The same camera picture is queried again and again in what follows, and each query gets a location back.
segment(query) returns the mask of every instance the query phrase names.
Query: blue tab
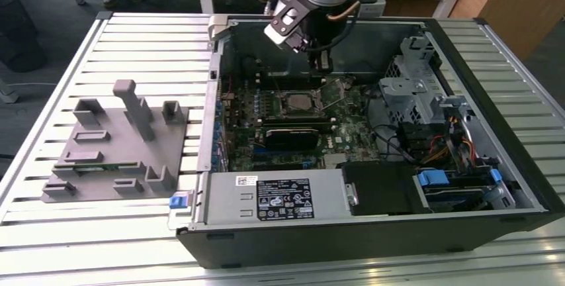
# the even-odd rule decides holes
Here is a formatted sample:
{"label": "blue tab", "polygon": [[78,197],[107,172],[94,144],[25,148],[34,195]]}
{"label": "blue tab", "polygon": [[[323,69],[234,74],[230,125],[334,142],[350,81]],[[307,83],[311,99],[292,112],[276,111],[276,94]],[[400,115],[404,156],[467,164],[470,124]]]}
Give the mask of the blue tab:
{"label": "blue tab", "polygon": [[498,183],[503,181],[503,175],[499,169],[491,169],[491,176],[494,177]]}
{"label": "blue tab", "polygon": [[426,179],[424,173],[418,174],[418,179],[420,180],[420,185],[424,187],[426,185],[430,185],[428,179]]}
{"label": "blue tab", "polygon": [[188,197],[172,196],[170,199],[170,209],[186,209],[186,208],[188,208]]}
{"label": "blue tab", "polygon": [[448,175],[444,170],[424,170],[419,175],[420,185],[448,185]]}

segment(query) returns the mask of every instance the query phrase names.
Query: sticker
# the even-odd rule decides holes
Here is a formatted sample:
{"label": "sticker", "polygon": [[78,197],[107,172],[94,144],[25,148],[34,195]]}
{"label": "sticker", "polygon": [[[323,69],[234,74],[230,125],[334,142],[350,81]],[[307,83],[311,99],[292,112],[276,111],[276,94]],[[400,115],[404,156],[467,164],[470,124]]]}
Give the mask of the sticker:
{"label": "sticker", "polygon": [[310,179],[258,180],[258,218],[262,221],[314,218]]}
{"label": "sticker", "polygon": [[236,185],[255,185],[258,183],[256,175],[238,175]]}

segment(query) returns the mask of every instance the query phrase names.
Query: aluminum slat surface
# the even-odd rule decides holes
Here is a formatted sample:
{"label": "aluminum slat surface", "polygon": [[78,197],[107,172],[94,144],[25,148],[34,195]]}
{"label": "aluminum slat surface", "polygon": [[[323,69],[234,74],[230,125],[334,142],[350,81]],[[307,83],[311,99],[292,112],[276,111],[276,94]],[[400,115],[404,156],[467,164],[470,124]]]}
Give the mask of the aluminum slat surface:
{"label": "aluminum slat surface", "polygon": [[[14,181],[0,205],[0,285],[396,285],[398,281],[427,286],[490,285],[492,281],[565,284],[565,269],[559,266],[565,262],[564,219],[532,232],[510,234],[472,252],[206,270],[168,229],[168,199],[58,204],[39,201],[77,122],[70,110],[82,97],[93,96],[105,107],[123,108],[122,101],[111,96],[117,79],[137,79],[150,106],[175,99],[190,107],[182,159],[186,174],[179,186],[196,186],[210,58],[207,34],[200,31],[207,24],[204,15],[137,13],[115,13],[110,22],[97,22],[85,51],[78,53],[77,66],[70,66],[70,75],[59,85],[59,96],[46,107],[45,121],[35,128],[38,134],[21,150],[15,161],[19,167],[7,173]],[[503,55],[500,44],[474,21],[440,24],[450,30],[463,55],[470,56],[470,66],[499,110],[565,199],[565,123],[546,91],[528,73],[498,57]],[[182,31],[172,32],[164,25]],[[127,27],[147,31],[137,33]],[[125,53],[99,53],[111,51]],[[162,56],[168,51],[174,54],[164,56],[166,60],[151,61],[154,51]],[[194,52],[208,58],[190,58]],[[482,55],[490,56],[488,60],[482,60]],[[133,59],[142,56],[151,60]],[[446,68],[443,71],[455,84],[454,74]],[[3,180],[0,188],[11,179]]]}

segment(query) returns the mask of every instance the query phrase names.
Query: barcode label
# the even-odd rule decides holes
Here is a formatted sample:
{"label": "barcode label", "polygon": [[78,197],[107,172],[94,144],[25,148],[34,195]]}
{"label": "barcode label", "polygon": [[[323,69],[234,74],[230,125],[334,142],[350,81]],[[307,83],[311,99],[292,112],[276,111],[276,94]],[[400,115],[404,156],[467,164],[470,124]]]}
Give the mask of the barcode label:
{"label": "barcode label", "polygon": [[256,175],[239,175],[236,176],[236,185],[258,185]]}

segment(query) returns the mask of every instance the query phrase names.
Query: copper pipe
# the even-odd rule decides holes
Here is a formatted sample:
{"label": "copper pipe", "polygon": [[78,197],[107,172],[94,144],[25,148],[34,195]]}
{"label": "copper pipe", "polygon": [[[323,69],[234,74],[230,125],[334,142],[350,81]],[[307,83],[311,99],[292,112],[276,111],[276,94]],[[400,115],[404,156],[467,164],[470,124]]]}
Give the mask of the copper pipe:
{"label": "copper pipe", "polygon": [[343,13],[340,13],[339,15],[334,16],[334,15],[328,15],[328,20],[330,21],[340,21],[343,18],[346,18],[347,16],[350,16],[354,12],[355,9],[358,9],[358,7],[362,5],[362,2],[358,0],[348,9],[346,9],[346,11]]}

